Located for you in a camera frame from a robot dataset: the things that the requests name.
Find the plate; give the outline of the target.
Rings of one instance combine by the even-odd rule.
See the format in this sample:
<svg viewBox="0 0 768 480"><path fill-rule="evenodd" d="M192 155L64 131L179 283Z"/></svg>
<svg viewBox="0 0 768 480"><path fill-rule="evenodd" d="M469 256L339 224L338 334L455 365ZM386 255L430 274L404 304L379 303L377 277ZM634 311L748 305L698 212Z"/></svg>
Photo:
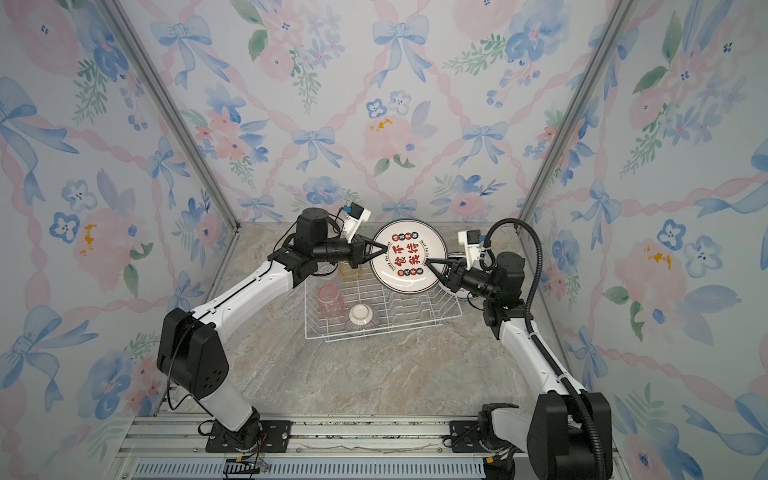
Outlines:
<svg viewBox="0 0 768 480"><path fill-rule="evenodd" d="M480 271L469 268L464 258L449 258L445 277L447 288L457 296L467 298L473 292Z"/></svg>
<svg viewBox="0 0 768 480"><path fill-rule="evenodd" d="M370 262L371 270L388 289L420 294L439 283L428 260L446 260L448 250L432 226L418 220L395 220L381 227L373 240L385 250Z"/></svg>

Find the pink glass cup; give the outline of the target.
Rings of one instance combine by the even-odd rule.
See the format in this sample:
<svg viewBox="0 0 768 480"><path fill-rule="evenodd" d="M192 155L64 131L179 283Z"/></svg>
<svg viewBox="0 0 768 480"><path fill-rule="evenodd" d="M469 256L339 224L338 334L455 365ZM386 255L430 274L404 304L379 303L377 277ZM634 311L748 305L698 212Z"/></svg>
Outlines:
<svg viewBox="0 0 768 480"><path fill-rule="evenodd" d="M343 317L346 307L341 291L333 284L323 285L317 293L317 308L323 319Z"/></svg>

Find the yellow glass cup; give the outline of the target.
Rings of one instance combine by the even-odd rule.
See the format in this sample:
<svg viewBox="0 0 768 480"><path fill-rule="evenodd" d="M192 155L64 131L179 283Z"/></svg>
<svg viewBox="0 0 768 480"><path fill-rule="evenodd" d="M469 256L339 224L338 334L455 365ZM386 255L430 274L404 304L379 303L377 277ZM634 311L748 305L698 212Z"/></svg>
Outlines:
<svg viewBox="0 0 768 480"><path fill-rule="evenodd" d="M360 281L364 275L361 267L353 268L348 262L339 263L338 273L343 283Z"/></svg>

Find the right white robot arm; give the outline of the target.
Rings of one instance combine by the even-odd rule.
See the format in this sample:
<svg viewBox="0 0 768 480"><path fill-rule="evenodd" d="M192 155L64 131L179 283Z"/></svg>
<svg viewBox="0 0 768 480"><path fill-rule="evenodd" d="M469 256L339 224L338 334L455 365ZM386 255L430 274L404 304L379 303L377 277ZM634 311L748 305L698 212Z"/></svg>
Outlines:
<svg viewBox="0 0 768 480"><path fill-rule="evenodd" d="M540 479L611 478L611 407L566 370L540 335L531 303L522 298L524 259L504 252L488 271L455 259L430 259L427 266L441 285L482 299L485 324L537 395L532 414L500 403L484 406L481 438L524 452Z"/></svg>

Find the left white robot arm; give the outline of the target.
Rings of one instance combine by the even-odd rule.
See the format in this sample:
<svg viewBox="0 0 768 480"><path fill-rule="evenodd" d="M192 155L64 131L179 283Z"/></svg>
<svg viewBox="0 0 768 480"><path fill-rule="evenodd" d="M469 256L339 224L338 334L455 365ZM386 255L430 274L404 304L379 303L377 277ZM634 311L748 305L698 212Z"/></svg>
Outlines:
<svg viewBox="0 0 768 480"><path fill-rule="evenodd" d="M341 208L345 219L305 209L275 243L267 259L234 287L192 310L175 307L162 325L157 368L185 389L230 434L254 443L260 414L229 378L224 344L276 297L301 285L325 264L364 265L386 251L359 234L370 211L357 203Z"/></svg>

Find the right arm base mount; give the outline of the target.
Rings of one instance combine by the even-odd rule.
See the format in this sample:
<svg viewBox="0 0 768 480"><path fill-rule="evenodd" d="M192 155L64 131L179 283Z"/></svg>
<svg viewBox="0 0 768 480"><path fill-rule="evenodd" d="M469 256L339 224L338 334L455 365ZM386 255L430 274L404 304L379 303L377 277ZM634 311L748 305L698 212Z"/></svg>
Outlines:
<svg viewBox="0 0 768 480"><path fill-rule="evenodd" d="M449 434L443 446L453 453L485 453L488 463L500 462L520 452L517 445L498 437L492 427L492 413L498 409L518 409L514 403L488 403L481 407L476 420L449 422Z"/></svg>

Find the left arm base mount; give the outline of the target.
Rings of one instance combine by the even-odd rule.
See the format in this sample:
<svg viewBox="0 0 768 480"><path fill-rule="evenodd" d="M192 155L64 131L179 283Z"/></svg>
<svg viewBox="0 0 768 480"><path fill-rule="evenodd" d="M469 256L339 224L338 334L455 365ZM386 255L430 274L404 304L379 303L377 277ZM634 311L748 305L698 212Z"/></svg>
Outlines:
<svg viewBox="0 0 768 480"><path fill-rule="evenodd" d="M237 431L226 429L216 419L198 425L198 434L207 440L207 453L285 453L293 423L289 420L262 420L257 412Z"/></svg>

